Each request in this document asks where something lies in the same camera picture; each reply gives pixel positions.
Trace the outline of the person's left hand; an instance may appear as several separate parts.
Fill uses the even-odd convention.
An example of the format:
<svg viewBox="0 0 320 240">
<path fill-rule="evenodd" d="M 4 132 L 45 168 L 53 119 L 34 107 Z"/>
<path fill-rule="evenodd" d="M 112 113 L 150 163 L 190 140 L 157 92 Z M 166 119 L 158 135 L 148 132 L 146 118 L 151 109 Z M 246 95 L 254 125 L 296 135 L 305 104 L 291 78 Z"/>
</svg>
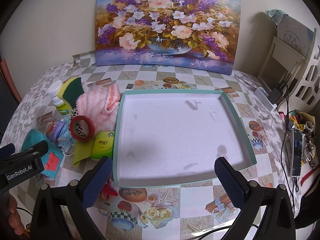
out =
<svg viewBox="0 0 320 240">
<path fill-rule="evenodd" d="M 22 224 L 21 217 L 17 212 L 17 201 L 11 194 L 9 194 L 8 209 L 10 211 L 8 222 L 13 228 L 15 234 L 20 236 L 24 233 L 25 229 Z"/>
</svg>

